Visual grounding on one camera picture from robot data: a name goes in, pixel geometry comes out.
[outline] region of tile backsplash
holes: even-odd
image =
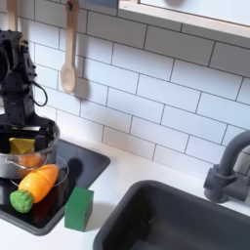
[[[81,4],[78,85],[63,92],[65,1],[19,0],[37,107],[64,128],[198,178],[250,129],[250,40],[214,30]],[[6,0],[0,28],[7,29]],[[35,90],[35,99],[44,95]],[[250,149],[235,170],[247,175]]]

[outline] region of white subway tile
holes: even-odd
[[[234,166],[234,171],[242,175],[247,175],[249,170],[250,155],[241,152]]]
[[[153,122],[160,122],[163,104],[109,89],[107,106]]]
[[[142,48],[145,42],[146,25],[89,12],[88,34]]]
[[[28,52],[33,63],[35,63],[35,44],[32,42],[28,43]]]
[[[59,91],[64,92],[61,82],[59,83]],[[92,101],[97,104],[105,105],[107,98],[107,87],[102,84],[78,78],[74,92],[71,95]]]
[[[35,111],[38,115],[42,117],[49,118],[51,120],[56,121],[57,119],[57,110],[50,106],[35,106]]]
[[[114,8],[108,8],[97,4],[86,3],[85,1],[80,1],[80,7],[85,10],[90,10],[94,12],[104,13],[112,16],[116,16],[117,11]]]
[[[104,128],[103,143],[132,152],[146,159],[152,159],[155,145],[122,132]]]
[[[171,82],[235,100],[241,76],[176,60]]]
[[[215,145],[204,140],[190,137],[187,145],[187,154],[214,164],[221,162],[224,146]],[[249,169],[250,155],[241,152],[235,163],[234,170],[246,175]]]
[[[7,13],[7,0],[0,0],[0,12]],[[34,20],[34,0],[18,1],[19,17]],[[0,28],[8,29],[7,15],[0,13]]]
[[[59,29],[37,21],[19,19],[23,38],[45,46],[59,48]]]
[[[84,78],[135,94],[139,74],[105,63],[85,60]]]
[[[35,19],[50,25],[66,27],[65,5],[49,1],[35,1]],[[78,31],[86,32],[87,11],[80,10],[78,14]]]
[[[250,79],[244,78],[237,100],[241,103],[250,104]]]
[[[200,92],[140,75],[137,95],[195,112]]]
[[[72,133],[101,142],[104,126],[58,110],[58,125]]]
[[[59,73],[56,70],[37,65],[35,71],[37,73],[35,81],[38,84],[42,84],[43,86],[50,87],[55,90],[58,88]]]
[[[8,29],[8,20],[7,20],[7,15],[0,13],[0,29],[6,30]]]
[[[167,105],[164,108],[162,124],[218,144],[222,142],[227,128],[224,123]]]
[[[188,142],[187,134],[137,117],[133,118],[131,135],[181,152],[185,151]]]
[[[129,133],[132,116],[103,105],[82,101],[81,117]]]
[[[206,179],[208,170],[213,167],[210,163],[163,146],[156,146],[153,161],[204,180]]]
[[[250,49],[249,38],[243,36],[232,35],[214,29],[192,26],[188,24],[183,25],[182,32]]]
[[[187,154],[201,160],[219,164],[225,147],[190,136],[187,144]]]
[[[177,31],[180,31],[182,27],[182,24],[180,22],[160,19],[160,18],[156,18],[153,16],[143,15],[140,13],[134,13],[134,12],[125,11],[125,10],[119,10],[118,17],[122,19],[126,19],[126,20],[139,21],[142,23],[151,24],[154,26],[164,27],[168,29],[173,29]]]
[[[138,73],[169,80],[173,59],[156,55],[143,50],[114,44],[112,64]]]
[[[7,0],[0,0],[0,12],[7,12]]]
[[[61,29],[60,49],[65,51],[65,30]],[[77,34],[76,54],[104,63],[111,63],[113,43],[103,39]]]
[[[65,60],[65,52],[51,49],[42,45],[35,45],[35,62],[50,68],[61,70]],[[75,57],[78,75],[82,76],[83,58]]]
[[[223,145],[226,146],[235,136],[244,131],[244,129],[236,128],[229,125],[223,139]]]
[[[61,109],[63,111],[79,115],[80,114],[80,100],[71,95],[44,87],[48,95],[48,105]],[[35,89],[35,100],[39,103],[44,103],[45,95],[42,90]]]
[[[214,42],[211,40],[149,26],[146,50],[193,63],[208,65]]]
[[[210,66],[250,76],[250,51],[228,44],[216,43]]]
[[[34,0],[19,0],[19,16],[25,19],[35,19],[35,2]]]
[[[197,113],[241,128],[250,129],[250,106],[202,94]]]

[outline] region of green block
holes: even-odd
[[[75,187],[64,209],[64,226],[84,231],[93,210],[94,192]]]

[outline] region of faucet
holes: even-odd
[[[216,203],[224,203],[229,198],[246,200],[250,179],[237,175],[233,167],[239,153],[247,146],[250,146],[250,130],[233,138],[227,145],[220,164],[208,171],[204,194],[209,200]]]

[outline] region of orange object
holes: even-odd
[[[25,167],[38,167],[44,162],[44,157],[39,154],[24,155],[19,158],[19,165]]]
[[[33,203],[41,201],[55,184],[59,167],[55,164],[45,165],[31,171],[22,179],[19,190],[27,190],[33,196]]]

